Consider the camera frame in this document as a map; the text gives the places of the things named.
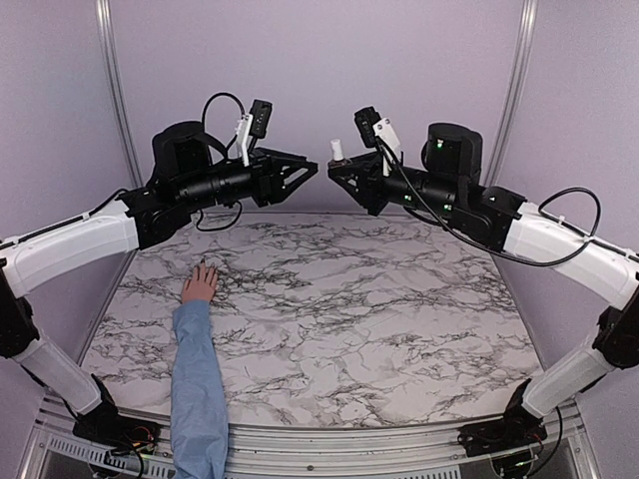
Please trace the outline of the white cap with brush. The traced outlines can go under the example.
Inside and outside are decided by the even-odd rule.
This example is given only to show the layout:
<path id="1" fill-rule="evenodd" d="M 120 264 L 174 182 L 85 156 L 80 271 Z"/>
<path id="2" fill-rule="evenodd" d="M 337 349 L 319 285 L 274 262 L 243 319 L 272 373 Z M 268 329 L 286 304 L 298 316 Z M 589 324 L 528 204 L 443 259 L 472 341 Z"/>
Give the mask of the white cap with brush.
<path id="1" fill-rule="evenodd" d="M 335 162 L 344 160 L 344 154 L 341 146 L 340 139 L 333 139 L 330 141 L 331 159 Z"/>

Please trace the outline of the red nail polish bottle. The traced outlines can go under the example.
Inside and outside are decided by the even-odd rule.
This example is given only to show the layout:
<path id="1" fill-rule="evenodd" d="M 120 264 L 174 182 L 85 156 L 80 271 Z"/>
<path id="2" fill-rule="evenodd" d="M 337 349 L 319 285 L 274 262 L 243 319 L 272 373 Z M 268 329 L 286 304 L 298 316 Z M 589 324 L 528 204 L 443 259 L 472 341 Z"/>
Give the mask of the red nail polish bottle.
<path id="1" fill-rule="evenodd" d="M 331 171 L 331 170 L 346 167 L 349 164 L 350 164 L 350 159 L 341 159 L 341 160 L 332 159 L 327 163 L 327 168 Z"/>

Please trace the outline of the blue sleeved forearm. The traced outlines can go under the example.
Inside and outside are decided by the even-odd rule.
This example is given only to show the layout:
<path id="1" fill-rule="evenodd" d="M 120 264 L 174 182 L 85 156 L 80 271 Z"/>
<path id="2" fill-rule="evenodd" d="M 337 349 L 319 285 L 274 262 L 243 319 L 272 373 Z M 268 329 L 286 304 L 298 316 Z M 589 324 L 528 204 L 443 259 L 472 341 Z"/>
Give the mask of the blue sleeved forearm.
<path id="1" fill-rule="evenodd" d="M 171 384 L 171 447 L 178 478 L 222 478 L 229 415 L 211 337 L 210 304 L 188 301 L 173 314 L 178 348 Z"/>

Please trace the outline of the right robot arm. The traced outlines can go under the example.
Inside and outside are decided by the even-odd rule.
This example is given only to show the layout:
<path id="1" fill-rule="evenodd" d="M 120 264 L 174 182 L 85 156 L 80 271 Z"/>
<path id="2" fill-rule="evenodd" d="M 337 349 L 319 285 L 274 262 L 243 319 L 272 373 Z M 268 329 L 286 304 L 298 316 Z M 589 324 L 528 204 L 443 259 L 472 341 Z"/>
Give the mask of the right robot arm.
<path id="1" fill-rule="evenodd" d="M 461 427 L 468 456 L 523 447 L 546 437 L 544 418 L 564 400 L 616 369 L 638 363 L 638 255 L 584 231 L 544 205 L 501 187 L 483 187 L 482 138 L 460 125 L 429 126 L 422 166 L 404 165 L 388 119 L 364 120 L 366 153 L 347 157 L 330 143 L 329 177 L 371 215 L 397 204 L 415 218 L 441 226 L 459 240 L 495 256 L 548 267 L 606 301 L 596 330 L 541 375 L 512 394 L 496 420 Z"/>

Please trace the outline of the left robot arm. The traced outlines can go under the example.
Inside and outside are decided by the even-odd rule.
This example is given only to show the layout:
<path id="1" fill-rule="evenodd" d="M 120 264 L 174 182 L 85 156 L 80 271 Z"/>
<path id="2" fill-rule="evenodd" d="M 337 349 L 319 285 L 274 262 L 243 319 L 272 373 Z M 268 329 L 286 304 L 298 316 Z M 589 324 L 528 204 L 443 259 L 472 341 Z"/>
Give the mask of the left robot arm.
<path id="1" fill-rule="evenodd" d="M 27 294 L 98 259 L 169 240 L 195 212 L 246 198 L 260 208 L 280 204 L 319 169 L 304 156 L 257 147 L 266 129 L 253 126 L 251 116 L 237 134 L 240 155 L 232 159 L 203 123 L 172 125 L 153 138 L 155 165 L 143 187 L 120 189 L 88 212 L 2 241 L 1 355 L 70 406 L 76 436 L 119 447 L 158 426 L 120 415 L 102 381 L 38 330 Z"/>

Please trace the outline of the mannequin hand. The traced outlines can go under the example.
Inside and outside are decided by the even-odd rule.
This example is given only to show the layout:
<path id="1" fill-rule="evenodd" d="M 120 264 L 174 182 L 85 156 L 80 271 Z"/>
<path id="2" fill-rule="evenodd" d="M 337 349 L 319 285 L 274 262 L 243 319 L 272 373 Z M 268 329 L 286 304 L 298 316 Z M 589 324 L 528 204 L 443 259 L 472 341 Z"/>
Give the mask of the mannequin hand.
<path id="1" fill-rule="evenodd" d="M 183 285 L 181 303 L 186 304 L 196 300 L 211 303 L 216 295 L 217 282 L 217 269 L 200 262 L 194 267 L 191 276 L 186 279 Z"/>

